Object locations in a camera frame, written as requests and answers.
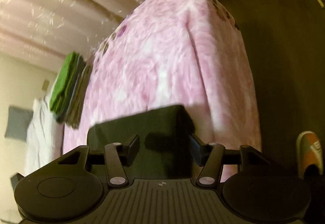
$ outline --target shoe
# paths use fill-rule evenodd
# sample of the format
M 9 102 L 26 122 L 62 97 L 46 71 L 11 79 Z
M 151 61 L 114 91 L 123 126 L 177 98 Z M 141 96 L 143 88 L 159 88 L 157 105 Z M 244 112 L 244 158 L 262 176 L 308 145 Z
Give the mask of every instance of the shoe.
M 323 152 L 317 135 L 312 131 L 300 133 L 296 147 L 298 176 L 303 179 L 307 172 L 322 175 L 324 172 Z

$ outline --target circular pad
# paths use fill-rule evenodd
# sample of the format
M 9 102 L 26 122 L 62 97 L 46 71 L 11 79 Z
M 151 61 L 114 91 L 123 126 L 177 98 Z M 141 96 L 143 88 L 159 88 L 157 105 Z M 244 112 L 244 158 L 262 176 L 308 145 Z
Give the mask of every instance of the circular pad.
M 76 184 L 69 178 L 53 177 L 43 180 L 38 191 L 46 197 L 64 197 L 69 195 L 76 188 Z
M 286 223 L 304 216 L 311 195 L 307 184 L 296 176 L 269 166 L 252 166 L 230 177 L 222 196 L 249 221 Z

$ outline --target folded towel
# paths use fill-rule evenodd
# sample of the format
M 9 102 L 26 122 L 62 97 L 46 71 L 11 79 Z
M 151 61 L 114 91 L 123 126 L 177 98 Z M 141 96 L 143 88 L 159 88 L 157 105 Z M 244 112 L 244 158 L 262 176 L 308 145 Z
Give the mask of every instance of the folded towel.
M 54 85 L 51 100 L 50 100 L 50 110 L 53 111 L 54 113 L 56 113 L 58 107 L 62 103 L 62 94 L 64 93 L 69 83 L 69 76 L 73 71 L 73 67 L 74 64 L 76 64 L 77 58 L 78 58 L 77 53 L 72 52 L 68 54 L 64 59 L 60 73 Z
M 86 66 L 80 76 L 78 86 L 71 99 L 72 103 L 65 117 L 65 122 L 70 127 L 77 129 L 79 128 L 79 123 L 82 114 L 83 102 L 85 100 L 85 95 L 92 72 L 92 66 Z
M 69 108 L 72 94 L 74 91 L 74 87 L 77 84 L 78 76 L 82 73 L 83 69 L 85 68 L 86 64 L 83 60 L 83 57 L 79 55 L 77 59 L 77 63 L 75 65 L 75 68 L 73 68 L 73 72 L 71 73 L 71 76 L 69 77 L 69 82 L 66 87 L 64 97 L 62 99 L 62 104 L 59 106 L 59 109 L 56 112 L 56 121 L 58 123 L 62 123 L 64 121 L 64 117 L 67 113 L 67 110 Z

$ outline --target ribbed plastic surface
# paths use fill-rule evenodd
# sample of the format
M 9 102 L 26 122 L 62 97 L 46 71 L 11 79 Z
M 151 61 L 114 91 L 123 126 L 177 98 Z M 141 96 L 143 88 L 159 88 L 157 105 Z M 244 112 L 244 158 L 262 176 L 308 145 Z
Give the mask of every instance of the ribbed plastic surface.
M 244 224 L 228 211 L 212 190 L 185 180 L 135 180 L 112 190 L 89 215 L 71 224 Z

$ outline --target mattress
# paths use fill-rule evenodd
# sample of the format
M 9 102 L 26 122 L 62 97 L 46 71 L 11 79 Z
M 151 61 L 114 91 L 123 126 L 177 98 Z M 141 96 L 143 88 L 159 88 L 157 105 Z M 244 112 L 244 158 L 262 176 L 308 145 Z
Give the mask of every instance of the mattress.
M 65 127 L 63 153 L 86 144 L 97 123 L 172 104 L 185 106 L 204 142 L 261 148 L 243 39 L 216 0 L 146 0 L 94 58 L 81 123 Z

